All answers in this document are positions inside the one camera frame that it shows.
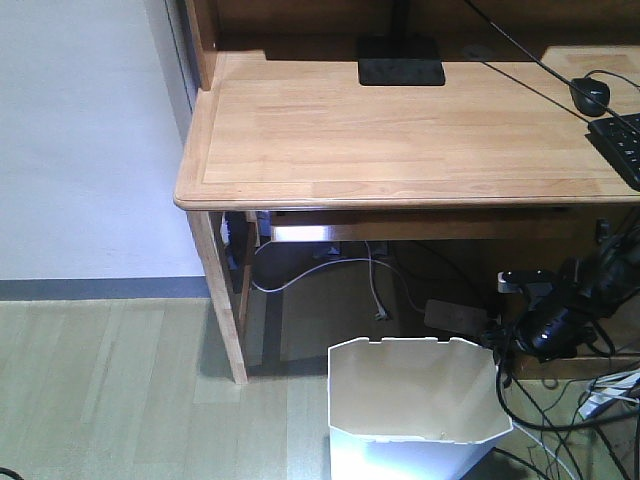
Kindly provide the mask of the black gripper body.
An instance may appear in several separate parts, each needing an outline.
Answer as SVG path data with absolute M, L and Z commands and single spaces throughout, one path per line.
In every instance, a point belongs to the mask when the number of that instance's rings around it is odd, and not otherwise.
M 531 302 L 513 322 L 505 325 L 493 322 L 482 332 L 482 345 L 524 353 L 539 362 L 570 359 L 577 355 L 579 346 L 596 342 L 596 329 L 588 325 L 591 320 L 588 314 L 549 294 Z

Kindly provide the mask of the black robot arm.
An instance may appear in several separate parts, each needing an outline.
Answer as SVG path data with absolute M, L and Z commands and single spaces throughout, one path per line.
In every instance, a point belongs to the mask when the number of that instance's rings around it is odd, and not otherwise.
M 522 294 L 527 307 L 509 324 L 482 332 L 483 346 L 519 351 L 541 363 L 573 358 L 581 345 L 593 348 L 603 334 L 599 321 L 639 293 L 639 219 L 588 257 L 567 259 L 557 272 L 499 273 L 498 291 Z

